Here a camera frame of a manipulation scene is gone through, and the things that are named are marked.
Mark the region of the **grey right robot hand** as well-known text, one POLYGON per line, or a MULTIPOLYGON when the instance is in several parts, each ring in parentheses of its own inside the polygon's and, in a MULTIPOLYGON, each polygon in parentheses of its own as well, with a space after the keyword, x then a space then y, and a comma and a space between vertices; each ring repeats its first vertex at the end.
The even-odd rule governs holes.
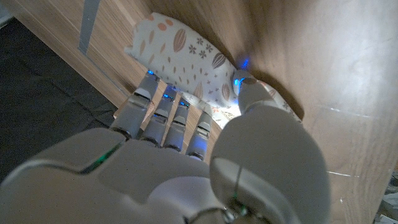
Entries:
POLYGON ((259 80, 237 71, 241 115, 204 162, 203 114, 185 154, 184 119, 170 141, 139 132, 159 78, 147 72, 109 129, 76 134, 25 161, 1 183, 2 223, 328 223, 330 181, 322 152, 259 80))

